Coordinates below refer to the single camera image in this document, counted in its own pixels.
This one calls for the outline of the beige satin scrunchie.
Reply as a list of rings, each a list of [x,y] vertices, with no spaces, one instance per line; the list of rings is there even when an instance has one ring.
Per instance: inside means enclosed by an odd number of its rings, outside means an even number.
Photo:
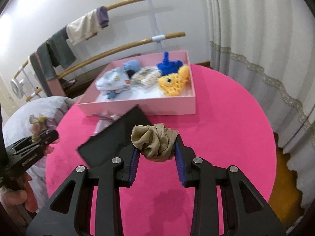
[[[164,124],[137,125],[133,127],[131,142],[147,160],[165,162],[174,156],[177,136],[176,129],[165,127]]]

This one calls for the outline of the clear pouch with mauve strap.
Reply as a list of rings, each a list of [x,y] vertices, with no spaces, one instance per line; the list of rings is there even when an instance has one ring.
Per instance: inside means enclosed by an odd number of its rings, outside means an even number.
[[[100,133],[120,118],[117,114],[93,114],[93,116],[99,119],[94,130],[94,135]]]

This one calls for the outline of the dark navy scrunchie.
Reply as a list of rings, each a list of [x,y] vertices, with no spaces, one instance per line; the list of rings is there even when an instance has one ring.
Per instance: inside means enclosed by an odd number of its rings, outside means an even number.
[[[127,70],[126,73],[127,73],[128,77],[131,78],[136,72],[133,70]]]

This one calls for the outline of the white bar stand post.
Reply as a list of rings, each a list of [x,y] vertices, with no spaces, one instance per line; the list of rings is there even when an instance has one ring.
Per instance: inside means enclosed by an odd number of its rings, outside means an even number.
[[[162,39],[160,38],[161,34],[160,34],[159,29],[158,29],[157,19],[155,16],[155,11],[153,8],[152,0],[143,0],[143,1],[147,1],[148,6],[149,6],[149,18],[150,18],[151,29],[152,29],[152,33],[153,33],[153,42],[156,44],[157,50],[159,52],[162,52],[163,51],[162,43],[161,43]]]
[[[32,90],[34,91],[34,93],[38,90],[31,82],[31,80],[29,79],[27,73],[25,72],[24,68],[21,69],[21,72],[24,74],[25,78],[27,79],[27,82],[29,83],[29,85],[31,86]],[[38,98],[42,98],[42,96],[38,93],[38,94],[34,94],[34,96],[37,96]]]

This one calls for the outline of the cream towel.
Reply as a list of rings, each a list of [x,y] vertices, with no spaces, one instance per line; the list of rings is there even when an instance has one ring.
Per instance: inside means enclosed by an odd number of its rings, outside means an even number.
[[[66,33],[72,45],[89,39],[101,30],[96,9],[66,25]]]

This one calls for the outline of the bag of cotton swabs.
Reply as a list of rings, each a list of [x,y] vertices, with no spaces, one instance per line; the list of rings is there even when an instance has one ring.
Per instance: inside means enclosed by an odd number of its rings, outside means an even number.
[[[157,67],[144,67],[131,76],[130,82],[134,86],[148,89],[155,85],[161,76],[162,74]]]

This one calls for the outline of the blue crochet toy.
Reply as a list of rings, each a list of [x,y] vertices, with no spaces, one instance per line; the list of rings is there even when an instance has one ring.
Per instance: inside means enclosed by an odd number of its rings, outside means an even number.
[[[157,68],[161,72],[161,76],[177,73],[181,66],[183,66],[183,63],[180,60],[169,60],[169,52],[164,52],[162,62],[157,64]]]

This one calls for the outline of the left white bar stand post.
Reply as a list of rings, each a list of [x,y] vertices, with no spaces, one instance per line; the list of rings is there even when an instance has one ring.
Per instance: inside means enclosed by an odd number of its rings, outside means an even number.
[[[29,85],[31,86],[32,90],[34,91],[34,93],[38,90],[31,82],[31,80],[29,79],[27,73],[25,72],[24,68],[21,69],[21,72],[24,74],[25,78],[27,79],[27,82],[29,83]],[[38,93],[38,94],[34,94],[34,96],[37,96],[38,98],[42,98],[42,96]]]

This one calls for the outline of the dark green towel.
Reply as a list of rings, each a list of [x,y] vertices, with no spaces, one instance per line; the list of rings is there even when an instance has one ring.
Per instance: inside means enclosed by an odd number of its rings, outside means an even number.
[[[37,48],[38,60],[46,80],[57,77],[56,67],[67,69],[77,60],[67,40],[66,27],[63,27]]]

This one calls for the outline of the white pleated curtain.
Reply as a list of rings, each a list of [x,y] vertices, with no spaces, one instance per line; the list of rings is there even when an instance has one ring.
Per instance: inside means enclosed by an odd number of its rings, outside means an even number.
[[[304,0],[206,0],[212,67],[259,103],[314,201],[314,16]]]

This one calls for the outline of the pink felt table mat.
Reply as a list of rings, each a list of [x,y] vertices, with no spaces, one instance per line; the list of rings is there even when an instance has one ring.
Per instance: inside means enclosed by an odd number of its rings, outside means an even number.
[[[186,116],[151,116],[179,131],[197,156],[218,167],[236,165],[260,194],[269,199],[276,175],[273,130],[257,101],[231,78],[192,65],[196,112]],[[84,161],[77,147],[93,135],[97,117],[73,105],[58,125],[60,141],[46,162],[51,195]],[[120,190],[125,235],[189,235],[194,190],[184,188],[174,160],[158,163],[141,158],[132,187]]]

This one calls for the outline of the black pouch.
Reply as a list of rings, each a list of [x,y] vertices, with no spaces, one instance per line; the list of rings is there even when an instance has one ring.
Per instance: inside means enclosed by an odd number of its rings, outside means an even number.
[[[130,144],[135,126],[150,124],[140,107],[135,106],[101,132],[91,136],[77,148],[77,152],[89,167],[100,166]]]

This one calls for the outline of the light blue cartoon cloth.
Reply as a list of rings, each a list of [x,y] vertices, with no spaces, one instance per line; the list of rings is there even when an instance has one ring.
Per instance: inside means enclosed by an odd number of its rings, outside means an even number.
[[[107,99],[113,99],[121,92],[128,91],[130,85],[130,78],[123,68],[109,70],[95,82],[96,89]]]

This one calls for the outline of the small white fan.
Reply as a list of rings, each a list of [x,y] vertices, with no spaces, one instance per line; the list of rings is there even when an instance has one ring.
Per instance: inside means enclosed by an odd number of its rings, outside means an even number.
[[[13,78],[10,80],[10,84],[11,84],[11,88],[12,88],[12,91],[14,92],[15,96],[18,99],[22,99],[23,96],[25,95],[25,91],[23,89],[25,81],[23,79],[17,80],[15,78]]]

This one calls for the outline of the small light blue sock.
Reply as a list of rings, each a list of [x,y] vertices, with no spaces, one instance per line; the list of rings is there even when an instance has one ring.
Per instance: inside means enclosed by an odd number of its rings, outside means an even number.
[[[138,60],[129,60],[125,63],[122,63],[122,67],[126,71],[132,70],[134,72],[138,72],[141,69],[141,64]]]

